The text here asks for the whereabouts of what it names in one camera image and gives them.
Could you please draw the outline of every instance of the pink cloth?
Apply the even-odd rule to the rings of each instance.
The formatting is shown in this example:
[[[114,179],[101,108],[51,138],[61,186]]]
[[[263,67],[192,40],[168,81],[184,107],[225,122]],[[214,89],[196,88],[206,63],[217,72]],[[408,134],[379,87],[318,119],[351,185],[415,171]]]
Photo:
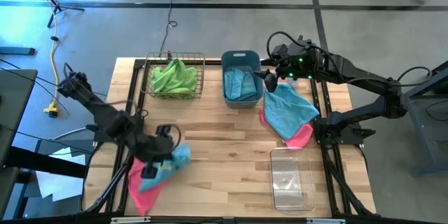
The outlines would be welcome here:
[[[265,108],[261,108],[260,120],[262,124],[270,126],[265,118]],[[297,134],[294,135],[293,138],[283,141],[287,145],[287,147],[303,148],[308,144],[312,134],[313,127],[311,127],[311,123],[308,122],[307,124],[300,127],[299,131],[297,131]]]
[[[134,158],[134,164],[129,171],[129,185],[127,186],[129,194],[134,200],[135,207],[137,208],[140,216],[145,216],[148,211],[153,208],[162,186],[164,185],[164,183],[161,183],[153,189],[139,192],[139,187],[142,181],[140,173],[145,165],[146,164],[144,162]]]

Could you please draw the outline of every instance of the green towel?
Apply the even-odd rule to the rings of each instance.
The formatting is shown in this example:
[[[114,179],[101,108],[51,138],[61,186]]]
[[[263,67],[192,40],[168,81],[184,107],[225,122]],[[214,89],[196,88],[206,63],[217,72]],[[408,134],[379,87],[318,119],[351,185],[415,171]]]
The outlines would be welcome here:
[[[194,67],[187,69],[181,60],[173,59],[165,69],[155,67],[149,81],[152,92],[175,94],[166,97],[188,98],[191,97],[190,94],[182,97],[178,93],[196,92],[197,70]]]

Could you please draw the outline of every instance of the blue towel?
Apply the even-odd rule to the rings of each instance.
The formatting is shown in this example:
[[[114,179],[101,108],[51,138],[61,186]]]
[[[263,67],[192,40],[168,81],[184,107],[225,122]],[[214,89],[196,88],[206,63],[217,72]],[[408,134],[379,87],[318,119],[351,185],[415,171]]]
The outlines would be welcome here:
[[[165,160],[162,163],[154,163],[153,166],[158,168],[155,178],[143,178],[139,188],[139,192],[150,190],[160,185],[163,181],[171,178],[178,170],[183,169],[190,164],[190,147],[179,145],[172,153],[173,160]]]
[[[290,85],[280,84],[274,92],[265,92],[266,121],[282,139],[294,137],[302,125],[318,114],[314,105],[298,96]]]
[[[224,73],[224,93],[229,101],[242,101],[257,93],[252,74],[236,67]]]

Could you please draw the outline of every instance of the wooden tabletop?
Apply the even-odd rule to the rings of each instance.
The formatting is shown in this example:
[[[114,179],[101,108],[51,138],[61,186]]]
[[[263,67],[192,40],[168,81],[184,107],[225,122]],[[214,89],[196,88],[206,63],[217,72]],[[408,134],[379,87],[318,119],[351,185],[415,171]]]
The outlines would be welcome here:
[[[118,58],[108,92],[108,102],[126,100],[135,58]],[[143,71],[139,73],[139,94]],[[250,216],[295,217],[276,211],[270,182],[270,151],[284,146],[270,127],[260,123],[263,101],[255,108],[228,108],[222,97],[221,67],[206,66],[204,91],[200,99],[156,99],[148,94],[144,109],[149,111],[144,131],[153,134],[157,125],[176,123],[182,129],[184,144],[191,147],[191,164],[178,172],[162,189],[151,216]],[[346,85],[328,84],[332,108],[351,109]],[[297,92],[312,103],[308,80],[300,80]],[[340,146],[346,181],[365,207],[375,212],[369,178],[361,152],[353,146]],[[307,149],[314,182],[316,209],[301,216],[329,217],[330,205],[323,172],[321,150],[315,139]],[[84,208],[101,194],[111,178],[116,146],[104,144],[92,159],[85,183]],[[121,184],[117,188],[115,206]],[[335,185],[338,206],[340,189]],[[127,216],[138,215],[132,198]]]

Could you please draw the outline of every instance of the wire basket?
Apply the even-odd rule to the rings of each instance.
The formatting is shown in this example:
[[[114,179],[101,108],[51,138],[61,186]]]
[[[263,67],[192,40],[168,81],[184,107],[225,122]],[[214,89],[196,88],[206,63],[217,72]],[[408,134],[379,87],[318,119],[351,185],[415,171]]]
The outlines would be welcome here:
[[[162,68],[164,71],[168,64],[175,59],[181,60],[187,69],[193,67],[197,72],[196,89],[194,92],[156,92],[150,82],[154,69]],[[200,52],[150,52],[146,56],[146,89],[143,93],[157,98],[193,99],[200,98],[204,89],[205,55]]]

